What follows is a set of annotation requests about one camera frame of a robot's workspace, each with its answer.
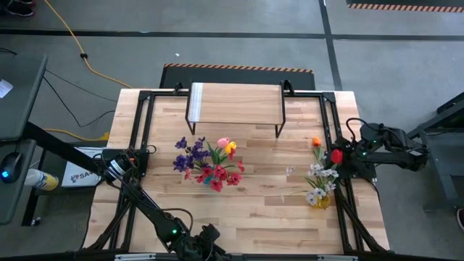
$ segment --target yellow vase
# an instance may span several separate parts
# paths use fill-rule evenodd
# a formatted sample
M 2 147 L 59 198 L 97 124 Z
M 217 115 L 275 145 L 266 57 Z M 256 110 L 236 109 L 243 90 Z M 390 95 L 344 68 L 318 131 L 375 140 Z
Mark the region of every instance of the yellow vase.
M 322 199 L 317 198 L 317 203 L 314 206 L 311 206 L 318 210 L 324 210 L 331 205 L 331 198 L 329 195 L 323 196 Z

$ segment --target concrete floor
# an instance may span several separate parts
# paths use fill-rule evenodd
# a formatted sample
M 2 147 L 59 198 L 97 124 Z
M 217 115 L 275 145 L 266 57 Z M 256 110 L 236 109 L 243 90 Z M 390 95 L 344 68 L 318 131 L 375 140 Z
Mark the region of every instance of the concrete floor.
M 318 0 L 51 2 L 76 30 L 324 33 Z M 464 35 L 464 14 L 348 9 L 344 2 L 326 0 L 332 33 Z M 0 29 L 63 29 L 42 1 L 36 9 L 37 15 L 30 19 L 0 17 Z M 315 71 L 317 90 L 334 90 L 323 39 L 80 37 L 80 41 L 93 67 L 135 87 L 156 88 L 164 63 L 185 62 L 310 68 Z M 21 54 L 47 54 L 47 68 L 52 72 L 117 99 L 121 87 L 87 71 L 71 37 L 0 35 L 0 46 Z M 355 92 L 360 115 L 368 121 L 409 131 L 463 91 L 462 41 L 337 40 L 334 48 L 343 90 Z M 89 96 L 48 73 L 46 77 L 82 123 L 115 108 L 114 102 Z M 77 127 L 46 85 L 37 100 L 47 102 L 36 103 L 31 120 L 43 128 L 67 129 L 89 138 L 110 130 L 111 116 L 87 128 Z M 464 259 L 464 233 L 455 214 L 425 214 L 421 209 L 439 196 L 433 180 L 429 167 L 418 173 L 378 167 L 391 249 L 400 254 Z M 0 256 L 78 249 L 91 198 L 92 193 L 86 192 L 42 199 L 38 214 L 45 218 L 39 227 L 18 228 L 17 223 L 0 227 Z

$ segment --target yellow flower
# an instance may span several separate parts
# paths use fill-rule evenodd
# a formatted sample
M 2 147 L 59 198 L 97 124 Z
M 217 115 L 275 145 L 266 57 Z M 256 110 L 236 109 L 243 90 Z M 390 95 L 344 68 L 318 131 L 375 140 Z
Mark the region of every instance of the yellow flower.
M 237 144 L 234 141 L 227 144 L 224 148 L 226 154 L 230 154 L 232 149 L 237 149 Z

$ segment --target yellow cable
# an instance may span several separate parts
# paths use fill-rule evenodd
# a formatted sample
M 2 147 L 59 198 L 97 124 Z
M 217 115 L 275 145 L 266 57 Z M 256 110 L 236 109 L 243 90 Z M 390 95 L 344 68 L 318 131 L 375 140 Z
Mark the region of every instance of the yellow cable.
M 107 141 L 109 139 L 109 133 L 106 132 L 104 133 L 104 135 L 100 138 L 84 138 L 84 137 L 81 137 L 81 136 L 77 136 L 75 135 L 74 133 L 71 133 L 67 130 L 60 130 L 60 129 L 44 129 L 44 131 L 48 131 L 48 132 L 57 132 L 57 133 L 64 133 L 64 134 L 67 134 L 69 136 L 72 136 L 76 139 L 79 139 L 81 141 Z
M 53 13 L 55 13 L 55 14 L 57 15 L 57 17 L 58 17 L 58 18 L 63 22 L 63 24 L 66 26 L 67 30 L 70 32 L 70 34 L 71 34 L 72 37 L 74 38 L 75 42 L 78 44 L 81 54 L 85 54 L 84 49 L 82 48 L 81 44 L 79 43 L 79 40 L 75 37 L 75 35 L 74 35 L 73 31 L 71 30 L 71 28 L 70 28 L 69 26 L 67 26 L 67 23 L 65 22 L 65 20 L 58 14 L 58 12 L 53 8 L 53 6 L 52 6 L 47 0 L 44 0 L 44 1 L 45 1 L 45 3 L 50 7 L 50 9 L 53 11 Z M 102 76 L 103 78 L 106 78 L 106 79 L 108 79 L 108 80 L 112 80 L 112 81 L 114 81 L 114 82 L 116 82 L 116 83 L 119 83 L 120 85 L 125 86 L 125 87 L 127 87 L 127 88 L 132 88 L 132 86 L 128 85 L 127 83 L 124 83 L 124 82 L 122 82 L 122 81 L 120 81 L 120 80 L 111 78 L 111 77 L 106 76 L 106 75 L 104 75 L 104 74 L 102 74 L 102 73 L 100 73 L 100 72 L 95 71 L 94 69 L 92 69 L 92 67 L 91 67 L 90 64 L 88 63 L 87 58 L 84 57 L 83 59 L 84 59 L 84 61 L 86 62 L 86 65 L 87 65 L 88 69 L 89 69 L 91 72 L 95 73 L 96 75 Z

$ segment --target flower bouquet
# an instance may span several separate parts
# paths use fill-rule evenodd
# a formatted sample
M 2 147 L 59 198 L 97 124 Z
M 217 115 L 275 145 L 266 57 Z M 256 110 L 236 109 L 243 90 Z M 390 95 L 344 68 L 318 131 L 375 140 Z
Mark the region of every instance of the flower bouquet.
M 185 172 L 184 179 L 191 179 L 192 171 L 201 173 L 194 177 L 196 182 L 210 185 L 213 191 L 220 192 L 223 189 L 223 181 L 227 182 L 227 186 L 237 186 L 242 179 L 238 172 L 230 172 L 229 168 L 236 167 L 240 172 L 244 172 L 245 168 L 242 161 L 235 165 L 224 165 L 226 160 L 232 160 L 236 153 L 237 144 L 230 142 L 229 138 L 220 138 L 217 141 L 217 147 L 213 149 L 207 143 L 207 149 L 204 147 L 203 142 L 205 137 L 198 138 L 193 146 L 187 146 L 186 137 L 183 137 L 175 144 L 177 149 L 184 149 L 186 155 L 178 155 L 175 158 L 174 170 Z
M 328 193 L 335 189 L 334 181 L 339 177 L 336 168 L 341 164 L 343 154 L 339 149 L 334 149 L 328 161 L 318 137 L 312 138 L 312 145 L 317 164 L 311 164 L 307 177 L 304 177 L 314 188 L 307 193 L 306 200 L 314 208 L 326 209 L 331 203 Z

